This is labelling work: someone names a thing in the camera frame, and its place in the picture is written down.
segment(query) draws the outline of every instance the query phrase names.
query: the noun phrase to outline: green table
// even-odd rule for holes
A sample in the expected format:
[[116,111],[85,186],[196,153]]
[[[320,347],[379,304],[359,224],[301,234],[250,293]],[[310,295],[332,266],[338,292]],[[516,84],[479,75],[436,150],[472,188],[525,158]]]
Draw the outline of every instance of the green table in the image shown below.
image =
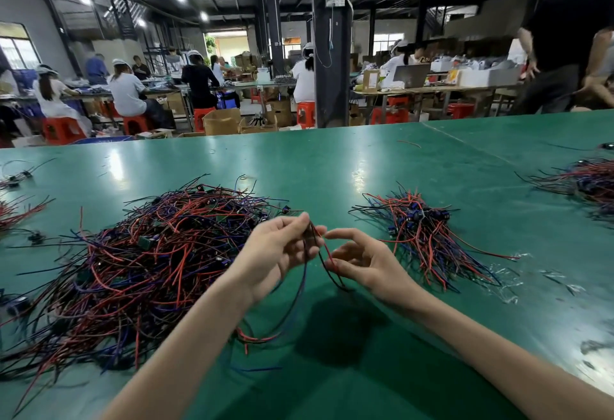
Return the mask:
[[[45,234],[68,233],[79,224],[96,231],[121,219],[123,202],[175,189],[211,173],[209,183],[239,186],[255,180],[256,193],[286,198],[329,228],[357,226],[377,237],[376,227],[348,215],[364,204],[361,193],[385,194],[399,181],[434,206],[460,208],[451,225],[485,250],[523,254],[509,266],[523,283],[516,305],[470,282],[442,299],[529,351],[612,390],[614,233],[587,218],[563,196],[534,191],[514,174],[566,164],[586,156],[545,145],[596,147],[614,139],[614,113],[517,116],[426,124],[363,126],[243,136],[147,140],[79,147],[0,150],[0,163],[39,163],[58,157],[5,198],[56,197],[22,226]],[[407,140],[422,148],[402,144]],[[0,242],[0,287],[22,292],[52,278],[16,273],[50,268],[55,247],[6,249],[22,236]],[[571,295],[546,279],[557,269]],[[289,276],[279,292],[249,315],[266,331],[289,305],[300,280]],[[204,381],[190,419],[508,419],[521,415],[494,388],[441,342],[400,320],[363,292],[339,294],[317,262],[308,268],[306,293],[292,330],[274,346],[226,349]],[[3,328],[4,339],[8,329]],[[282,370],[241,374],[229,368],[279,365]],[[83,365],[67,371],[20,418],[95,418],[128,380]],[[27,382],[0,385],[0,418],[8,419]]]

